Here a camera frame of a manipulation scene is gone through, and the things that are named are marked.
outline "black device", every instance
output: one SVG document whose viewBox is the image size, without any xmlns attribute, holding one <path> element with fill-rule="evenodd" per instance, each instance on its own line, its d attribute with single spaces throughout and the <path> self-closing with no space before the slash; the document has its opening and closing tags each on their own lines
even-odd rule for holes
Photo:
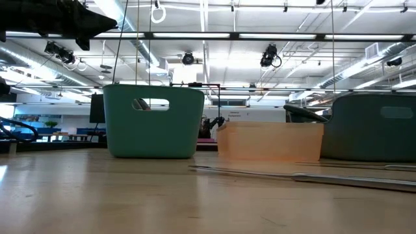
<svg viewBox="0 0 416 234">
<path fill-rule="evenodd" d="M 117 21 L 87 10 L 74 0 L 1 0 L 0 41 L 6 31 L 59 34 L 74 38 L 78 46 L 90 50 L 90 39 L 117 28 Z"/>
<path fill-rule="evenodd" d="M 224 117 L 216 117 L 212 122 L 208 118 L 201 119 L 200 132 L 198 133 L 198 138 L 209 139 L 211 138 L 211 129 L 218 124 L 218 127 L 221 127 L 226 119 Z"/>
<path fill-rule="evenodd" d="M 92 94 L 91 95 L 91 109 L 90 109 L 90 123 L 104 124 L 104 95 Z"/>
<path fill-rule="evenodd" d="M 275 59 L 280 60 L 280 64 L 277 66 L 273 65 Z M 281 66 L 281 58 L 278 56 L 278 49 L 276 48 L 276 45 L 268 45 L 266 51 L 263 53 L 263 57 L 260 60 L 260 65 L 264 68 L 267 68 L 269 66 L 278 68 Z"/>
<path fill-rule="evenodd" d="M 400 58 L 396 58 L 395 60 L 388 61 L 388 62 L 386 62 L 386 64 L 388 66 L 399 66 L 399 65 L 402 64 L 402 62 L 403 62 L 402 57 L 400 57 Z"/>
<path fill-rule="evenodd" d="M 0 77 L 0 97 L 10 93 L 10 86 L 6 84 L 6 81 Z"/>
<path fill-rule="evenodd" d="M 194 61 L 195 61 L 195 58 L 192 55 L 192 52 L 185 52 L 185 55 L 182 58 L 182 63 L 184 65 L 192 65 Z"/>
<path fill-rule="evenodd" d="M 47 42 L 45 53 L 51 56 L 56 56 L 57 59 L 60 59 L 65 64 L 75 63 L 75 56 L 73 55 L 73 51 L 60 47 L 54 42 Z"/>
</svg>

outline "pipe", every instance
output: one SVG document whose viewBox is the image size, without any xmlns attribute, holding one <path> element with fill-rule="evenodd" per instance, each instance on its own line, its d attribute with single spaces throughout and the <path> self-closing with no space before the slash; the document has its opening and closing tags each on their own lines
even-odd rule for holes
<svg viewBox="0 0 416 234">
<path fill-rule="evenodd" d="M 121 2 L 119 0 L 94 0 L 94 2 L 107 17 L 110 17 L 118 22 L 118 28 L 120 30 L 124 19 L 124 7 Z M 125 17 L 124 32 L 137 32 L 137 27 L 132 23 L 129 17 Z M 142 40 L 129 41 L 147 62 L 153 66 L 160 65 L 159 59 L 152 52 L 150 52 L 149 48 Z"/>
<path fill-rule="evenodd" d="M 53 81 L 54 79 L 60 78 L 62 76 L 62 78 L 69 79 L 77 83 L 77 85 L 98 85 L 97 83 L 83 77 L 82 75 L 78 75 L 75 72 L 63 68 L 61 64 L 57 64 L 52 60 L 48 60 L 48 58 L 46 59 L 24 47 L 21 47 L 18 44 L 15 44 L 14 42 L 1 44 L 0 51 L 9 55 L 15 61 L 18 61 L 18 64 L 30 68 L 30 72 L 37 77 L 50 79 Z"/>
<path fill-rule="evenodd" d="M 390 44 L 388 42 L 380 42 L 378 43 L 380 52 L 378 53 L 378 56 L 376 58 L 367 60 L 365 58 L 365 55 L 362 57 L 359 57 L 358 59 L 353 60 L 352 62 L 346 64 L 344 66 L 344 69 L 341 69 L 341 71 L 337 72 L 335 76 L 333 75 L 333 73 L 330 73 L 327 76 L 325 76 L 323 78 L 324 81 L 314 86 L 314 88 L 327 88 L 336 82 L 342 81 L 346 78 L 349 78 L 353 75 L 356 75 L 360 72 L 365 71 L 366 69 L 370 68 L 373 64 L 376 64 L 379 62 L 385 62 L 397 56 L 402 56 L 401 54 L 403 54 L 403 51 L 410 49 L 415 44 L 416 44 L 415 42 L 398 42 L 394 44 Z M 291 94 L 289 99 L 290 100 L 304 99 L 307 96 L 311 95 L 312 93 L 313 93 L 312 91 L 305 91 L 305 92 L 300 92 L 297 94 Z"/>
<path fill-rule="evenodd" d="M 178 2 L 169 2 L 164 1 L 164 8 L 170 8 L 170 9 L 177 9 L 177 10 L 191 10 L 191 11 L 199 11 L 199 8 L 196 7 L 199 5 L 199 3 L 179 3 L 181 6 L 175 6 L 175 5 L 167 5 L 167 4 L 178 4 Z M 210 12 L 221 12 L 221 11 L 229 11 L 229 3 L 226 5 L 219 5 L 219 4 L 211 4 L 212 8 L 209 9 Z M 151 7 L 151 5 L 131 5 L 128 6 L 128 8 L 148 8 Z M 242 6 L 236 6 L 234 8 L 235 11 L 263 11 L 263 12 L 282 12 L 284 9 L 284 5 L 242 5 Z M 362 6 L 348 6 L 349 12 L 360 12 L 362 10 Z M 402 6 L 375 6 L 371 7 L 372 9 L 367 10 L 366 13 L 393 13 L 393 12 L 400 12 L 403 10 Z M 344 6 L 337 6 L 333 8 L 334 12 L 343 12 Z M 330 13 L 331 9 L 327 9 L 324 7 L 319 6 L 289 6 L 288 12 L 301 12 L 301 13 L 314 13 L 314 14 L 320 14 L 320 13 Z M 415 7 L 409 7 L 407 12 L 416 12 Z"/>
<path fill-rule="evenodd" d="M 374 79 L 374 80 L 372 80 L 372 81 L 369 81 L 369 82 L 363 83 L 363 84 L 361 84 L 361 85 L 359 85 L 359 86 L 354 87 L 354 88 L 353 88 L 353 90 L 355 90 L 355 91 L 357 92 L 357 90 L 361 90 L 361 89 L 362 89 L 362 88 L 364 88 L 364 87 L 367 87 L 367 86 L 373 85 L 373 84 L 375 84 L 375 83 L 379 83 L 379 82 L 384 81 L 384 80 L 386 80 L 386 79 L 391 79 L 391 78 L 394 78 L 394 77 L 396 77 L 397 75 L 400 75 L 400 74 L 407 74 L 407 73 L 411 72 L 411 71 L 412 71 L 412 70 L 414 70 L 414 69 L 416 69 L 416 64 L 411 65 L 411 66 L 408 66 L 408 67 L 405 67 L 405 68 L 403 68 L 403 69 L 401 69 L 401 70 L 394 71 L 393 73 L 388 73 L 387 75 L 383 75 L 382 77 L 377 78 L 377 79 Z M 331 102 L 331 101 L 333 101 L 334 99 L 339 98 L 339 97 L 341 97 L 341 96 L 343 96 L 343 95 L 346 95 L 346 94 L 348 94 L 348 93 L 349 93 L 349 92 L 342 92 L 342 93 L 340 93 L 340 94 L 338 94 L 338 95 L 335 95 L 335 96 L 332 96 L 332 97 L 328 97 L 328 98 L 324 98 L 323 100 L 321 100 L 321 101 L 319 101 L 319 102 L 316 102 L 316 103 L 310 103 L 310 104 L 309 104 L 309 106 L 318 105 L 318 104 L 323 104 L 323 103 L 328 103 L 328 102 Z"/>
<path fill-rule="evenodd" d="M 341 31 L 344 31 L 348 26 L 350 26 L 353 22 L 355 22 L 358 18 L 360 18 L 366 11 L 370 9 L 370 7 L 375 4 L 376 1 L 370 0 L 363 9 L 361 9 L 344 27 L 341 29 Z"/>
</svg>

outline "hanging wire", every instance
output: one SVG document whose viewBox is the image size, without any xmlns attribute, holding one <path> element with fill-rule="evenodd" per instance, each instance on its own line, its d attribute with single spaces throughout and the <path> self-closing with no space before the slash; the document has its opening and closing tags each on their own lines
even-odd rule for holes
<svg viewBox="0 0 416 234">
<path fill-rule="evenodd" d="M 153 0 L 150 0 L 150 6 L 153 6 Z M 150 17 L 149 17 L 149 32 L 151 32 L 151 17 L 152 17 L 152 7 L 150 7 Z M 150 85 L 150 44 L 151 40 L 149 40 L 149 53 L 148 53 L 148 63 L 149 63 L 149 85 Z M 151 98 L 149 98 L 149 108 L 151 108 Z"/>
<path fill-rule="evenodd" d="M 140 16 L 140 8 L 138 7 L 137 8 L 137 25 L 136 25 L 136 28 L 137 28 L 137 37 L 136 37 L 136 45 L 138 45 L 138 32 L 139 32 L 139 30 L 138 30 L 138 19 L 139 19 L 139 16 Z M 136 80 L 136 85 L 137 85 L 137 70 L 138 70 L 138 49 L 136 48 L 136 77 L 135 77 L 135 80 Z"/>
<path fill-rule="evenodd" d="M 125 2 L 125 10 L 124 10 L 124 17 L 123 17 L 123 26 L 122 31 L 120 33 L 120 39 L 118 40 L 118 48 L 117 48 L 117 54 L 116 54 L 116 63 L 114 65 L 114 72 L 112 73 L 112 84 L 114 84 L 114 80 L 116 78 L 116 68 L 117 68 L 117 60 L 118 60 L 118 53 L 120 52 L 120 44 L 122 43 L 122 36 L 123 36 L 123 30 L 124 30 L 124 22 L 125 17 L 127 15 L 127 6 L 129 5 L 129 0 Z"/>
<path fill-rule="evenodd" d="M 335 77 L 335 37 L 333 36 L 335 33 L 335 29 L 333 26 L 333 0 L 331 0 L 331 17 L 332 17 L 332 72 L 333 72 L 333 76 Z M 333 83 L 333 94 L 335 95 L 335 84 L 336 82 Z"/>
</svg>

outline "desk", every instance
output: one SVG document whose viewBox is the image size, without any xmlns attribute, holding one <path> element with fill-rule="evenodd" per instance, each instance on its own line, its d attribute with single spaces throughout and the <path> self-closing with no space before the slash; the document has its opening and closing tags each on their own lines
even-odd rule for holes
<svg viewBox="0 0 416 234">
<path fill-rule="evenodd" d="M 0 162 L 7 166 L 0 193 L 0 228 L 7 234 L 416 230 L 414 194 L 195 172 L 187 166 L 416 180 L 415 172 L 227 162 L 211 152 L 189 160 L 115 159 L 106 149 L 17 153 Z"/>
</svg>

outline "light fixture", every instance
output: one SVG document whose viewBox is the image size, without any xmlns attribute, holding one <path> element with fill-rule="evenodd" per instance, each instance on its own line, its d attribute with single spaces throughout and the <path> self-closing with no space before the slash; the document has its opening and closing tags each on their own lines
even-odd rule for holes
<svg viewBox="0 0 416 234">
<path fill-rule="evenodd" d="M 413 86 L 413 85 L 416 85 L 416 79 L 398 83 L 396 85 L 393 85 L 392 88 L 394 88 L 394 89 L 397 89 L 397 88 L 405 88 L 405 87 L 409 87 L 409 86 Z"/>
<path fill-rule="evenodd" d="M 76 100 L 76 101 L 91 102 L 91 98 L 84 97 L 84 96 L 82 96 L 80 94 L 74 94 L 73 92 L 68 92 L 68 91 L 67 92 L 63 92 L 62 95 L 65 98 L 70 98 L 70 99 L 73 99 L 73 100 Z"/>
<path fill-rule="evenodd" d="M 97 36 L 95 36 L 94 38 L 102 38 L 102 39 L 107 39 L 107 38 L 120 38 L 120 32 L 103 32 L 98 34 Z M 122 34 L 122 38 L 143 38 L 144 37 L 144 33 L 137 33 L 137 32 L 123 32 Z"/>
<path fill-rule="evenodd" d="M 400 40 L 403 38 L 403 35 L 347 35 L 347 34 L 338 34 L 338 35 L 326 35 L 325 39 L 327 40 Z"/>
<path fill-rule="evenodd" d="M 278 65 L 273 65 L 273 62 L 276 59 L 280 60 L 280 63 Z M 278 55 L 278 49 L 276 48 L 276 45 L 268 45 L 266 51 L 263 53 L 263 57 L 260 60 L 260 65 L 262 68 L 267 68 L 269 66 L 279 68 L 281 66 L 281 58 Z"/>
<path fill-rule="evenodd" d="M 195 61 L 194 56 L 192 56 L 192 52 L 185 52 L 185 55 L 182 58 L 182 63 L 184 65 L 192 65 Z"/>
<path fill-rule="evenodd" d="M 90 91 L 95 94 L 103 94 L 103 92 L 98 88 L 91 88 Z"/>
<path fill-rule="evenodd" d="M 270 38 L 270 39 L 315 39 L 315 34 L 250 34 L 242 33 L 240 38 Z"/>
<path fill-rule="evenodd" d="M 31 88 L 23 88 L 23 91 L 24 91 L 24 92 L 28 92 L 28 93 L 30 93 L 30 94 L 40 95 L 40 93 L 39 93 L 38 91 L 33 90 L 33 89 L 31 89 Z"/>
<path fill-rule="evenodd" d="M 398 58 L 396 58 L 395 60 L 390 60 L 390 61 L 387 61 L 385 64 L 387 65 L 387 66 L 399 66 L 399 65 L 401 65 L 402 64 L 402 57 L 398 57 Z"/>
<path fill-rule="evenodd" d="M 176 32 L 157 32 L 153 33 L 155 38 L 229 38 L 229 33 L 176 33 Z"/>
</svg>

